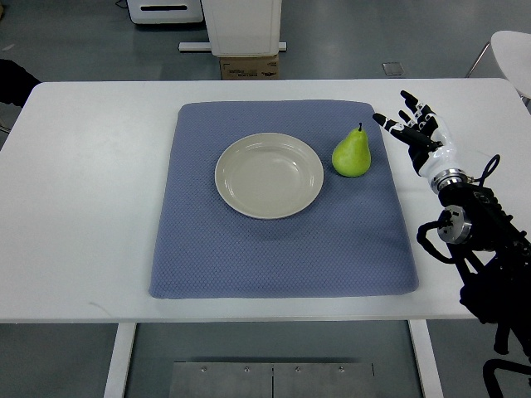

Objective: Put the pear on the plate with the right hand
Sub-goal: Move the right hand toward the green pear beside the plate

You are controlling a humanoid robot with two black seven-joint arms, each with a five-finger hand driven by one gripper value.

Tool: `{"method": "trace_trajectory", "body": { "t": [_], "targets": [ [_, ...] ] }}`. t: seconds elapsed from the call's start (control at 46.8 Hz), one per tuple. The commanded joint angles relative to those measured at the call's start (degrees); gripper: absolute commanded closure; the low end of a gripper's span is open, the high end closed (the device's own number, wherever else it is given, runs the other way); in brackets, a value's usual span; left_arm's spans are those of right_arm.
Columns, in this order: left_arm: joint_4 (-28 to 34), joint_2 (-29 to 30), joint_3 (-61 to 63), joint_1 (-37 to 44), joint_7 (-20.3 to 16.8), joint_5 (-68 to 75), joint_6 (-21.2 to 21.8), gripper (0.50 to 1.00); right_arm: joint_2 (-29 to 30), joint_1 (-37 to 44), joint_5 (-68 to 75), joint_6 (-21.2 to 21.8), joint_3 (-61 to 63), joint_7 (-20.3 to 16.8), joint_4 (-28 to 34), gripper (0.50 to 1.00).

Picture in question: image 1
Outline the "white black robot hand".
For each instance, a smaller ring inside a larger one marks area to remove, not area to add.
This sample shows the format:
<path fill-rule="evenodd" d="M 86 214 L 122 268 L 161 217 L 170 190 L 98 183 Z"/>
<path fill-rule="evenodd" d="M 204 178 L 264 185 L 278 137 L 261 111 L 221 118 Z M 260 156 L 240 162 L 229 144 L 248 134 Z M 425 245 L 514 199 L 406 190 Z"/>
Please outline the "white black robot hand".
<path fill-rule="evenodd" d="M 440 174 L 452 174 L 460 168 L 456 149 L 444 121 L 428 104 L 402 90 L 400 93 L 410 113 L 401 110 L 399 121 L 375 113 L 373 120 L 394 138 L 408 146 L 415 172 L 429 182 Z"/>

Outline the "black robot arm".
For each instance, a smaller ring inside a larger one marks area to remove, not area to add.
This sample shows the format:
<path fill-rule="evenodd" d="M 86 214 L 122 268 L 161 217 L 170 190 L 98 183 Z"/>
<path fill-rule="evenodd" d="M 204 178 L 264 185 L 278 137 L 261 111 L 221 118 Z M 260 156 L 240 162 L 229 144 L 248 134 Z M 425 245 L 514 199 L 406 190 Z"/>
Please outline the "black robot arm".
<path fill-rule="evenodd" d="M 478 178 L 459 169 L 436 177 L 435 191 L 443 210 L 437 220 L 417 230 L 417 241 L 426 252 L 457 268 L 463 281 L 460 303 L 481 323 L 497 327 L 494 351 L 498 357 L 483 366 L 491 397 L 503 395 L 496 371 L 530 373 L 529 365 L 505 359 L 510 335 L 516 336 L 524 355 L 530 354 L 530 243 L 485 186 L 499 160 L 494 155 Z"/>

